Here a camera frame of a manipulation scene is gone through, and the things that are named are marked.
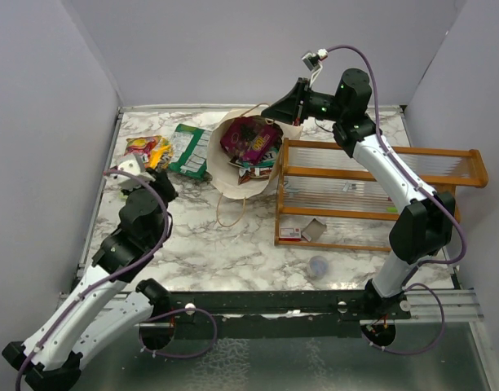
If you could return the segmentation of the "yellow orange snack packet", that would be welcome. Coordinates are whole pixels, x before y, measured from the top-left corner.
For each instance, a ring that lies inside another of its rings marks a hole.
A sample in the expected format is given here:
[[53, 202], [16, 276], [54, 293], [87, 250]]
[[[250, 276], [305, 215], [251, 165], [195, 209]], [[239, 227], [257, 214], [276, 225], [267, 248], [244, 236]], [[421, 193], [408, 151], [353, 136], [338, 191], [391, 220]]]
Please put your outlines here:
[[171, 142], [162, 136], [155, 137], [156, 144], [150, 150], [148, 157], [148, 167], [156, 171], [166, 169], [171, 162], [174, 149]]

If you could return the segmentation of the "dark green snack bag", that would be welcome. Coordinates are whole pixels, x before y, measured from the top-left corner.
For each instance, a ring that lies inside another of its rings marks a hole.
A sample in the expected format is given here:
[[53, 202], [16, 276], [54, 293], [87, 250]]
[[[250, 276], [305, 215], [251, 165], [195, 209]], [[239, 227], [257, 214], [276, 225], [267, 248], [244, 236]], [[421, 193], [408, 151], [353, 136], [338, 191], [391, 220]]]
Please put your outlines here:
[[168, 169], [177, 174], [202, 180], [206, 172], [210, 136], [211, 131], [179, 124], [170, 138], [173, 156]]

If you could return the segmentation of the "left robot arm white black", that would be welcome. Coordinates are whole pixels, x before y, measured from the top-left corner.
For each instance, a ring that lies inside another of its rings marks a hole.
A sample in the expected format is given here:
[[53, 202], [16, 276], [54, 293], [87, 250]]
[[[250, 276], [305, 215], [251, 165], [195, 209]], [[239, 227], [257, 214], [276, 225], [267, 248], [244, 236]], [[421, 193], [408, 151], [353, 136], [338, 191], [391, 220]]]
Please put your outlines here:
[[110, 169], [110, 176], [132, 180], [117, 228], [101, 243], [77, 286], [57, 311], [24, 341], [9, 343], [2, 356], [17, 371], [15, 389], [69, 390], [82, 370], [106, 346], [137, 322], [162, 320], [167, 292], [154, 280], [116, 308], [101, 310], [153, 259], [171, 235], [168, 204], [178, 193], [167, 173], [149, 169]]

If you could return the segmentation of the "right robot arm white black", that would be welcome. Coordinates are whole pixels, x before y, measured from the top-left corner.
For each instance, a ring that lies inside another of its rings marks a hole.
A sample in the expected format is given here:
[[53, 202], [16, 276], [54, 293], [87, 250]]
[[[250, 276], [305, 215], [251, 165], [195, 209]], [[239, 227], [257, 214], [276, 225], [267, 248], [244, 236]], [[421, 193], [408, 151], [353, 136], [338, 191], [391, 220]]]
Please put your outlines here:
[[450, 242], [456, 202], [450, 192], [437, 192], [420, 179], [388, 145], [378, 122], [366, 113], [372, 93], [369, 75], [349, 68], [335, 94], [315, 92], [308, 79], [300, 78], [262, 115], [289, 125], [301, 125], [309, 117], [332, 121], [336, 144], [366, 168], [393, 201], [399, 216], [389, 234], [391, 252], [364, 289], [364, 312], [380, 319], [391, 311], [417, 268]]

